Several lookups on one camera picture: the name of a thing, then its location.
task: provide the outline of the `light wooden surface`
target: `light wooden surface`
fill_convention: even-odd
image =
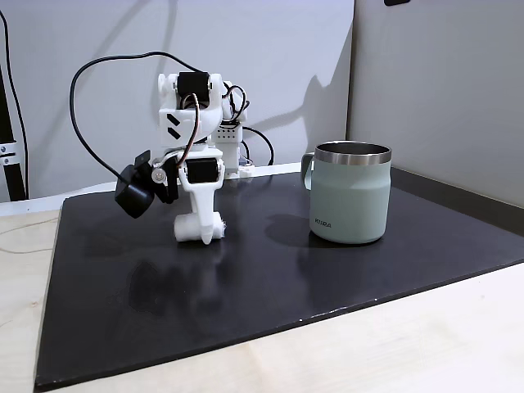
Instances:
[[[0,392],[30,392],[57,211],[0,218]],[[523,392],[524,265],[71,386],[118,392]]]

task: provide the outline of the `small white robot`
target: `small white robot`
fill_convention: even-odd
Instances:
[[[152,203],[178,199],[178,182],[189,192],[192,212],[174,221],[178,242],[224,236],[225,223],[214,211],[215,190],[226,174],[239,170],[242,123],[249,102],[242,88],[219,74],[181,72],[158,78],[160,140],[164,155],[145,151],[119,177],[115,200],[134,218]]]

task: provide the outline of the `white wall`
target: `white wall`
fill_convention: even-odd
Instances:
[[[524,2],[357,0],[350,137],[524,206]]]
[[[99,56],[164,50],[240,84],[251,100],[248,125],[271,139],[276,163],[345,134],[352,0],[2,0],[0,7],[28,133],[32,197],[113,180],[80,145],[69,118],[71,78]],[[158,149],[156,78],[181,70],[147,59],[88,72],[76,110],[93,150],[122,170]],[[264,142],[246,136],[255,163],[265,165]]]

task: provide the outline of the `sage green mug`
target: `sage green mug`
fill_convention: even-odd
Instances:
[[[386,231],[391,188],[391,149],[336,141],[302,156],[301,176],[310,190],[309,226],[332,242],[374,242]]]

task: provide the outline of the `black mat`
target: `black mat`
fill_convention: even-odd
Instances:
[[[112,193],[65,201],[39,390],[196,355],[524,258],[524,237],[397,188],[386,235],[367,246],[309,232],[299,174],[226,181],[216,207],[227,236],[204,246],[173,238],[187,195],[136,220]]]

